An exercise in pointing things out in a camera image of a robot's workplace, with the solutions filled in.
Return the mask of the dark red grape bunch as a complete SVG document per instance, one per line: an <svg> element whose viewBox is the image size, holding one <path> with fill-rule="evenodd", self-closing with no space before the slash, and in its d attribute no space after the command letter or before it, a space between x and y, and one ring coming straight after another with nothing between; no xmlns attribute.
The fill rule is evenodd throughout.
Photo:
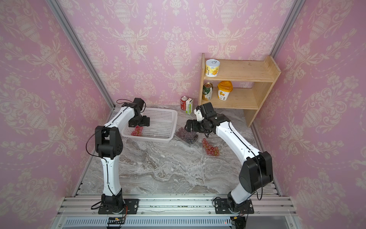
<svg viewBox="0 0 366 229"><path fill-rule="evenodd" d="M179 128L176 133L175 136L180 138L181 140L185 141L185 137L189 132L187 132L183 127Z"/></svg>

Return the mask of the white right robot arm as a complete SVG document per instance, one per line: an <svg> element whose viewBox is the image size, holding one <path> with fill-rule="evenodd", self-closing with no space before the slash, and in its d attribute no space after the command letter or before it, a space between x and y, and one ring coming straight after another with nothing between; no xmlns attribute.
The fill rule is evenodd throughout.
<svg viewBox="0 0 366 229"><path fill-rule="evenodd" d="M239 159L242 165L239 184L227 196L227 204L232 212L241 211L256 191L274 180L271 155L252 146L228 118L221 120L215 117L202 121L190 119L186 122L185 130L203 133L206 136L215 133L227 143Z"/></svg>

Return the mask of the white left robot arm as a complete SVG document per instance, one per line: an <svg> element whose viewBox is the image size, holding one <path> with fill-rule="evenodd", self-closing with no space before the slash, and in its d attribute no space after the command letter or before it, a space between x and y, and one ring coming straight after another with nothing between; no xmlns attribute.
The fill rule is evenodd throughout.
<svg viewBox="0 0 366 229"><path fill-rule="evenodd" d="M104 172L104 190L101 197L104 211L113 214L127 212L118 178L119 157L124 147L121 130L126 125L129 127L148 127L150 118L142 115L144 109L145 102L125 103L109 122L95 129L95 151L101 159Z"/></svg>

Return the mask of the light red grape bunch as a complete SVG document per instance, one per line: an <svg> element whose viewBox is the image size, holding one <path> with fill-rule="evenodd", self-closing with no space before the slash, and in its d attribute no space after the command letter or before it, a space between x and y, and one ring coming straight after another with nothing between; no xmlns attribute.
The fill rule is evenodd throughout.
<svg viewBox="0 0 366 229"><path fill-rule="evenodd" d="M202 140L202 145L203 145L203 148L205 150L205 152L208 154L208 155L211 155L211 156L219 156L220 155L220 151L219 151L219 148L218 147L215 147L213 145L211 145L206 138L204 138Z"/></svg>
<svg viewBox="0 0 366 229"><path fill-rule="evenodd" d="M132 136L142 136L143 135L143 129L144 129L144 127L136 126L134 128L134 130L132 131L131 135Z"/></svg>

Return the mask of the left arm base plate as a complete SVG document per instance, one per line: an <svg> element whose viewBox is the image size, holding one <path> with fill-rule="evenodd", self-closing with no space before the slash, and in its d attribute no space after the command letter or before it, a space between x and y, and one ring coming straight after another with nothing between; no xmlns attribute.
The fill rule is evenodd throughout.
<svg viewBox="0 0 366 229"><path fill-rule="evenodd" d="M105 206L102 205L99 210L98 214L106 215L106 214L127 214L127 215L135 215L137 214L137 210L139 207L139 199L137 198L128 198L124 199L123 207L116 207L116 206Z"/></svg>

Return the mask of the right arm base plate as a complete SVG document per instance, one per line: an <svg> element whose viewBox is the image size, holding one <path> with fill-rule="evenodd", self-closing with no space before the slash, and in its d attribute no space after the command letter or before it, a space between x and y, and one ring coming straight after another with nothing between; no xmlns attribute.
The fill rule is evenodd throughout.
<svg viewBox="0 0 366 229"><path fill-rule="evenodd" d="M250 199L236 204L233 200L216 197L212 200L216 214L254 214L254 208Z"/></svg>

